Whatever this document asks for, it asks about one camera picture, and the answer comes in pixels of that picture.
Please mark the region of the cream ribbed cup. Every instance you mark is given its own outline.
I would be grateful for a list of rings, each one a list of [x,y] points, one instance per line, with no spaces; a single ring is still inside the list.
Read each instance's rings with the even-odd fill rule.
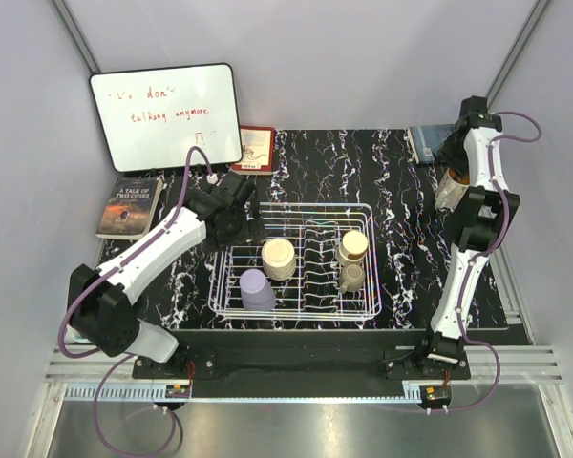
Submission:
[[[286,281],[296,270],[294,246],[287,239],[270,239],[262,248],[262,262],[271,279]]]

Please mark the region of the floral white mug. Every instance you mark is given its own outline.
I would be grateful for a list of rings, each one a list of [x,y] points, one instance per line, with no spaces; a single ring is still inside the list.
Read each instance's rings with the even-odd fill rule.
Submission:
[[[448,168],[435,191],[435,208],[455,211],[469,185],[468,175],[460,176],[455,170]]]

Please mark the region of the lilac plastic cup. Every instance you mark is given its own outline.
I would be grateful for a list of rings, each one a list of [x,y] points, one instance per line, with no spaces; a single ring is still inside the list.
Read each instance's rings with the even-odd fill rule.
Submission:
[[[270,311],[276,306],[276,295],[265,273],[259,269],[245,270],[239,281],[244,309]]]

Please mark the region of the cream and brown cup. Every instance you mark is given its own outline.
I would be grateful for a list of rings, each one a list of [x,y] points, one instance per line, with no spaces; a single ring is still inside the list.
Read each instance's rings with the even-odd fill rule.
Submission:
[[[361,264],[368,249],[368,237],[361,231],[350,230],[341,238],[336,258],[342,266]]]

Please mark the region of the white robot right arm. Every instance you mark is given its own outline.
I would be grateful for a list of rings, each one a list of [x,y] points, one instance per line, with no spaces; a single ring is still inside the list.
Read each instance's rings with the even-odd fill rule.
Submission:
[[[442,379],[464,360],[469,309],[479,276],[500,246],[520,205],[502,172],[498,114],[488,111],[487,99],[472,95],[461,101],[456,130],[441,154],[457,177],[469,186],[447,224],[451,262],[446,285],[414,366],[425,378]]]

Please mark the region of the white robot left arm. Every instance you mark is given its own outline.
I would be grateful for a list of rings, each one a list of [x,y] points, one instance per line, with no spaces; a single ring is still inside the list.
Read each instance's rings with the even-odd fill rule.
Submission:
[[[153,230],[112,260],[78,266],[70,276],[62,330],[72,328],[108,357],[153,361],[168,378],[181,375],[187,350],[167,329],[138,316],[134,306],[152,281],[184,252],[202,245],[221,251],[265,236],[256,183],[228,172],[185,192]]]

